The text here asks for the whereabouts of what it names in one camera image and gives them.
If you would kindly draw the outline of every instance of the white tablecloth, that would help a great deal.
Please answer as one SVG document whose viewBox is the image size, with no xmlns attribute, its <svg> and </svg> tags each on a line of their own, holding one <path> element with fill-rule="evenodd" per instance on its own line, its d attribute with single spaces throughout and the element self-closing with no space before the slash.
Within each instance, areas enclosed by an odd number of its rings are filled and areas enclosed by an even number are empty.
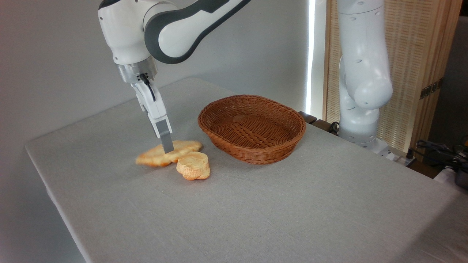
<svg viewBox="0 0 468 263">
<path fill-rule="evenodd" d="M 173 139 L 198 140 L 212 175 L 135 157 L 159 142 L 136 100 L 26 146 L 88 262 L 468 261 L 468 198 L 308 125 L 290 157 L 251 165 L 217 149 L 200 110 L 232 93 L 161 89 Z"/>
</svg>

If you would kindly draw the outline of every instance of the bread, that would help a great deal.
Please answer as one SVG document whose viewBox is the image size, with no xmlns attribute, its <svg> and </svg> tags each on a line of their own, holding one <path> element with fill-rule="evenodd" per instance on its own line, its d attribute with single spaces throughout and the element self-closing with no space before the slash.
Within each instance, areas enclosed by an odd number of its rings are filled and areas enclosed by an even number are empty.
<svg viewBox="0 0 468 263">
<path fill-rule="evenodd" d="M 187 153 L 179 158 L 177 172 L 189 180 L 206 179 L 210 176 L 208 156 L 200 152 Z"/>
<path fill-rule="evenodd" d="M 140 154 L 135 163 L 148 165 L 153 167 L 164 167 L 173 162 L 177 162 L 179 158 L 187 153 L 199 151 L 202 144 L 197 141 L 173 141 L 174 151 L 164 153 L 162 145 L 158 145 L 149 151 Z"/>
</svg>

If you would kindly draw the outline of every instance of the white wall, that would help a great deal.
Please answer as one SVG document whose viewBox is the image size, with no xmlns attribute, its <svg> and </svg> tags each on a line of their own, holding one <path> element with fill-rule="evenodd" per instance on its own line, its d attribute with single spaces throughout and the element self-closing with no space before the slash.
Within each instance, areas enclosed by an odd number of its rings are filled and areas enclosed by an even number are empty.
<svg viewBox="0 0 468 263">
<path fill-rule="evenodd" d="M 83 261 L 24 144 L 134 98 L 102 36 L 99 3 L 0 0 L 2 263 Z M 307 16 L 308 0 L 252 0 L 185 63 L 159 63 L 157 83 L 196 76 L 303 110 Z"/>
</svg>

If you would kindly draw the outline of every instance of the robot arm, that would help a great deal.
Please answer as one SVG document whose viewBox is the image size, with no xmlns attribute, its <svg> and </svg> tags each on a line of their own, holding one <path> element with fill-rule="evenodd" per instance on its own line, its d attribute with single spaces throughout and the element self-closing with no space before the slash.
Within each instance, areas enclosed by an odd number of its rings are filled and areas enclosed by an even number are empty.
<svg viewBox="0 0 468 263">
<path fill-rule="evenodd" d="M 385 44 L 383 0 L 338 0 L 346 89 L 364 109 L 390 100 L 392 82 Z"/>
<path fill-rule="evenodd" d="M 174 150 L 172 128 L 154 85 L 154 58 L 185 61 L 200 41 L 250 0 L 199 0 L 178 9 L 168 1 L 103 0 L 98 9 L 107 45 L 122 80 L 129 83 L 166 153 Z"/>
<path fill-rule="evenodd" d="M 384 0 L 337 0 L 343 56 L 340 61 L 338 135 L 389 159 L 388 145 L 376 138 L 379 108 L 392 96 L 385 44 Z"/>
</svg>

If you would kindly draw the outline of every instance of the oval basket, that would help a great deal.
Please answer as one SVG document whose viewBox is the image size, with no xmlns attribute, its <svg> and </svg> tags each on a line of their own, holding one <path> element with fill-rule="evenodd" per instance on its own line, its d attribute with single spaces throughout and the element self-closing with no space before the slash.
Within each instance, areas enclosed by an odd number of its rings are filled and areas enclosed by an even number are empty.
<svg viewBox="0 0 468 263">
<path fill-rule="evenodd" d="M 252 164 L 288 157 L 306 131 L 299 113 L 257 95 L 235 95 L 208 104 L 198 125 L 222 151 Z"/>
</svg>

